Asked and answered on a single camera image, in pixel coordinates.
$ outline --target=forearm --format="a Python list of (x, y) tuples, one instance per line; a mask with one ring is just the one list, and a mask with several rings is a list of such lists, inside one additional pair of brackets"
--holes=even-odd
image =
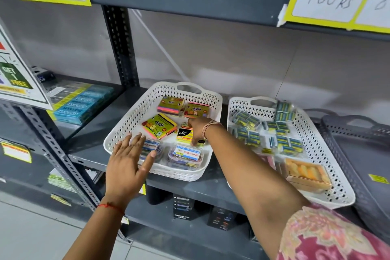
[(118, 210), (97, 208), (63, 260), (109, 260), (121, 220)]
[(206, 137), (258, 240), (276, 257), (286, 222), (309, 202), (222, 126), (207, 128)]

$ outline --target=green tag graphic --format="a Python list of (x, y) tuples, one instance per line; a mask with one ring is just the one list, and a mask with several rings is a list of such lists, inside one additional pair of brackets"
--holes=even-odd
[(24, 76), (19, 72), (15, 65), (10, 63), (0, 62), (0, 68), (3, 71), (4, 76), (13, 86), (18, 86), (21, 88), (28, 88), (32, 90), (32, 86), (24, 78)]

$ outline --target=bracelet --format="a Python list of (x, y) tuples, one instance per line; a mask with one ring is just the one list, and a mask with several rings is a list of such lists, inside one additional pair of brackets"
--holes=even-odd
[(101, 203), (101, 204), (98, 205), (96, 208), (98, 208), (98, 207), (113, 208), (113, 209), (117, 210), (122, 216), (124, 216), (124, 212), (123, 212), (120, 208), (118, 208), (118, 207), (116, 207), (116, 206), (114, 206), (114, 205), (111, 205), (110, 203), (107, 203), (107, 204)]
[(222, 125), (220, 122), (217, 122), (215, 120), (210, 120), (210, 122), (208, 124), (206, 124), (204, 127), (203, 127), (203, 130), (202, 130), (202, 137), (203, 139), (207, 140), (206, 136), (204, 135), (206, 133), (206, 129), (210, 126), (210, 125)]

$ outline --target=sleeve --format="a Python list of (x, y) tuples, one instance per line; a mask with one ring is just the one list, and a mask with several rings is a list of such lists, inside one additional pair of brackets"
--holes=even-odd
[(389, 260), (390, 247), (323, 206), (303, 207), (287, 222), (277, 260)]

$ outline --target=orange box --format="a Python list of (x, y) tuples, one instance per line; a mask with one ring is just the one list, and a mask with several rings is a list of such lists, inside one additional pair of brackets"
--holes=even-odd
[(332, 188), (332, 182), (322, 165), (286, 158), (282, 175), (296, 189), (320, 193)]

